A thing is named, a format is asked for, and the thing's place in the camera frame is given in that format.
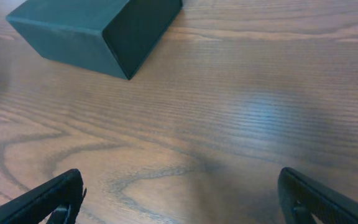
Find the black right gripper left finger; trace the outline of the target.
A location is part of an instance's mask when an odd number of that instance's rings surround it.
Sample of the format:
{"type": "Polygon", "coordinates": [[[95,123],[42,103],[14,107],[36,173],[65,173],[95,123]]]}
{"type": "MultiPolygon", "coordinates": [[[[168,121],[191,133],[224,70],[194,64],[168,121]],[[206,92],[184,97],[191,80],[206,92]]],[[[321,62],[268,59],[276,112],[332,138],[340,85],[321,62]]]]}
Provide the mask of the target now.
{"type": "Polygon", "coordinates": [[[70,169],[0,206],[1,223],[75,223],[86,195],[78,169],[70,169]]]}

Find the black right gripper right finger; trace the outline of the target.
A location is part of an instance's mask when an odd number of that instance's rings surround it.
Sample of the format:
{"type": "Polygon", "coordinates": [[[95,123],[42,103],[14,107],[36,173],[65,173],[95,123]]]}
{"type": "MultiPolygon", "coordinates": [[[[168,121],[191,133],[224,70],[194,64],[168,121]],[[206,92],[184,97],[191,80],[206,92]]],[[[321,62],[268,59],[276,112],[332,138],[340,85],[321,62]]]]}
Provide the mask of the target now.
{"type": "Polygon", "coordinates": [[[358,224],[358,203],[291,167],[278,177],[278,197],[289,224],[358,224]]]}

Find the dark green box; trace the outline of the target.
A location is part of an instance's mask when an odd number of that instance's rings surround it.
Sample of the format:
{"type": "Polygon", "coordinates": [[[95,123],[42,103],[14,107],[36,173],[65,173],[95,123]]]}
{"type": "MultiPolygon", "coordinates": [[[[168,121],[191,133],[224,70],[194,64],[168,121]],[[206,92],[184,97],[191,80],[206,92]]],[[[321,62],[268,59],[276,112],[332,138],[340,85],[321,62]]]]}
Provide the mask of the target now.
{"type": "Polygon", "coordinates": [[[130,80],[182,0],[27,0],[6,17],[43,58],[130,80]]]}

